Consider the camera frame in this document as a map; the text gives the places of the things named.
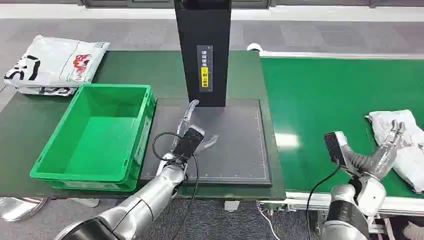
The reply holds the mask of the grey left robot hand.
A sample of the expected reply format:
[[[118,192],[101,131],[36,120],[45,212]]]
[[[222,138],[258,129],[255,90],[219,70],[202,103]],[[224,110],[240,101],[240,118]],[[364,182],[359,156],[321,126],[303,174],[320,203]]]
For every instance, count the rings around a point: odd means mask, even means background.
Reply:
[[[179,137],[182,137],[189,129],[189,126],[191,125],[192,114],[199,102],[199,100],[195,99],[189,103],[187,109],[184,112],[183,117],[181,118],[179,125],[176,128],[176,134]],[[209,140],[201,142],[194,153],[198,154],[202,151],[205,151],[206,149],[213,147],[217,143],[218,139],[219,136],[217,134],[213,135]]]

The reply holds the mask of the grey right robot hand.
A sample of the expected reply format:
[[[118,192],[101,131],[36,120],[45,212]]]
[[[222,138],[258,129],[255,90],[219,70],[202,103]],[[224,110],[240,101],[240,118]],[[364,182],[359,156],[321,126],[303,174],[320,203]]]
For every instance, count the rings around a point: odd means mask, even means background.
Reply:
[[[391,122],[392,128],[384,142],[380,144],[371,155],[355,152],[348,144],[340,147],[346,162],[346,170],[353,175],[371,175],[382,180],[392,169],[397,157],[397,145],[405,132],[405,123]]]

